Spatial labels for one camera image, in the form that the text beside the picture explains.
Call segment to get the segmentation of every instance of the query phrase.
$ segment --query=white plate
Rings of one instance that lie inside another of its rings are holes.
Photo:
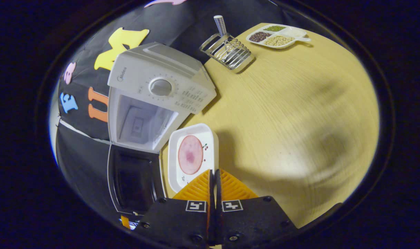
[[[202,164],[199,170],[188,175],[184,173],[179,166],[178,152],[182,141],[186,136],[193,135],[199,139],[202,144]],[[170,135],[168,141],[168,183],[171,189],[178,193],[190,181],[199,176],[208,169],[213,170],[219,168],[219,139],[205,123],[198,123],[193,126],[178,129]]]
[[[280,30],[280,31],[277,31],[277,32],[264,30],[264,29],[266,29],[268,27],[271,27],[271,26],[281,26],[281,27],[285,27],[285,28],[283,30]],[[250,40],[251,35],[253,35],[253,34],[257,33],[257,32],[269,33],[271,35],[269,37],[265,38],[263,41],[260,41],[258,43],[255,42],[255,41],[251,41]],[[259,45],[262,45],[262,46],[265,46],[265,47],[271,47],[271,48],[276,48],[276,49],[283,49],[283,48],[286,48],[286,47],[291,46],[296,41],[302,41],[302,42],[309,42],[309,41],[311,41],[310,38],[304,37],[306,34],[307,34],[307,32],[305,30],[300,29],[300,28],[297,28],[297,27],[292,27],[292,26],[282,25],[282,24],[268,24],[268,25],[265,25],[265,26],[263,26],[263,27],[255,30],[255,31],[253,31],[251,34],[249,34],[246,37],[246,40],[249,41],[249,42],[251,42],[251,43],[253,43],[253,44],[259,44]],[[292,38],[294,38],[294,40],[290,41],[287,44],[281,45],[281,46],[270,46],[270,45],[266,45],[265,44],[265,41],[267,41],[268,39],[270,39],[270,38],[272,38],[274,36],[277,36],[277,35],[292,37]]]

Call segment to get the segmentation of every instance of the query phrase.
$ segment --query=black cloth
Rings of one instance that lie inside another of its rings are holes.
[[[107,182],[110,145],[97,142],[59,124],[56,134],[58,166],[72,189],[104,219],[119,225]]]

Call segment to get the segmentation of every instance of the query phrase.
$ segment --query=wooden table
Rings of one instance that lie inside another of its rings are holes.
[[[311,41],[270,49],[237,38],[256,56],[241,74],[213,59],[217,97],[182,127],[206,123],[219,137],[219,167],[257,195],[271,195],[297,227],[343,202],[373,158],[379,107],[358,59],[307,31]],[[161,164],[167,196],[167,149]]]

